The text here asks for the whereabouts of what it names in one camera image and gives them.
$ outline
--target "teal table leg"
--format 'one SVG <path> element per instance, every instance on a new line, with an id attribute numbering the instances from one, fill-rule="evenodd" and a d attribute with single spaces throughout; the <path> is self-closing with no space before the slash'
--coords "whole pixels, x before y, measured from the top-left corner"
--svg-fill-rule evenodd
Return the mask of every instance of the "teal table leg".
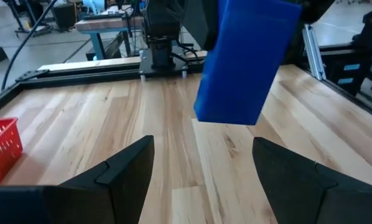
<path id="1" fill-rule="evenodd" d="M 91 40 L 93 44 L 93 50 L 95 50 L 95 55 L 98 60 L 103 60 L 106 58 L 105 50 L 101 42 L 100 34 L 91 34 Z"/>

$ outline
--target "red basket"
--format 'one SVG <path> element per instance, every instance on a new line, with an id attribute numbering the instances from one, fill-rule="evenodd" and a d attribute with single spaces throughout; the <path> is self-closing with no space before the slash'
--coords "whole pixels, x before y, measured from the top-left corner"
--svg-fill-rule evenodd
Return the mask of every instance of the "red basket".
<path id="1" fill-rule="evenodd" d="M 16 122 L 17 118 L 0 119 L 0 183 L 23 151 Z"/>

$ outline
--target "wooden tabletop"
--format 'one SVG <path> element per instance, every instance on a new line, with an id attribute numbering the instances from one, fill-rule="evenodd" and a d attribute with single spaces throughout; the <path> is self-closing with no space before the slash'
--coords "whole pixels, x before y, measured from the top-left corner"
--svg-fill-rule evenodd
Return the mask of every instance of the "wooden tabletop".
<path id="1" fill-rule="evenodd" d="M 255 126 L 198 122 L 200 78 L 24 91 L 0 111 L 19 117 L 24 146 L 3 184 L 59 184 L 147 134 L 156 153 L 140 223 L 276 223 L 255 136 L 372 184 L 372 115 L 302 70 L 280 67 Z"/>
<path id="2" fill-rule="evenodd" d="M 118 11 L 122 12 L 122 10 L 109 8 L 105 12 L 102 12 L 101 14 L 108 14 L 108 11 Z M 130 18 L 129 25 L 131 27 L 142 27 L 143 18 L 141 16 L 132 17 Z M 115 18 L 115 19 L 96 19 L 96 20 L 88 20 L 88 21 L 79 21 L 75 24 L 75 28 L 79 32 L 85 32 L 85 31 L 92 31 L 96 30 L 99 32 L 102 32 L 102 30 L 105 29 L 121 29 L 121 28 L 127 28 L 128 23 L 123 18 Z"/>

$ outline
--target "blue object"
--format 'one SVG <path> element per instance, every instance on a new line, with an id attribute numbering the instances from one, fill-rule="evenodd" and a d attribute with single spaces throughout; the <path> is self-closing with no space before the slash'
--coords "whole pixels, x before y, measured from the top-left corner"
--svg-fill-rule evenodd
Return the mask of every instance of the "blue object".
<path id="1" fill-rule="evenodd" d="M 349 84 L 353 82 L 353 78 L 341 78 L 338 80 L 339 85 Z"/>
<path id="2" fill-rule="evenodd" d="M 139 3 L 139 8 L 140 9 L 144 9 L 145 6 L 146 6 L 146 2 L 140 2 Z"/>
<path id="3" fill-rule="evenodd" d="M 360 64 L 353 64 L 353 65 L 345 65 L 343 70 L 349 71 L 349 70 L 357 70 L 360 68 Z"/>
<path id="4" fill-rule="evenodd" d="M 83 0 L 82 4 L 86 7 L 91 8 L 94 15 L 97 15 L 100 11 L 104 11 L 106 9 L 105 0 Z"/>
<path id="5" fill-rule="evenodd" d="M 219 0 L 219 36 L 194 104 L 199 121 L 256 124 L 300 12 L 282 1 Z"/>

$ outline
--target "blue label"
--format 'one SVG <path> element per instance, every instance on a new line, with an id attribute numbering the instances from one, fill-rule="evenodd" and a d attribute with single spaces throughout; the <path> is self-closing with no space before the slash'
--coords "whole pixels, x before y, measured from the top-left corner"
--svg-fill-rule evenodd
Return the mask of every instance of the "blue label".
<path id="1" fill-rule="evenodd" d="M 353 82 L 353 78 L 341 78 L 340 80 L 338 80 L 339 85 L 348 84 L 351 82 Z"/>
<path id="2" fill-rule="evenodd" d="M 353 64 L 353 65 L 346 65 L 343 70 L 349 71 L 349 70 L 356 70 L 360 68 L 360 64 Z"/>

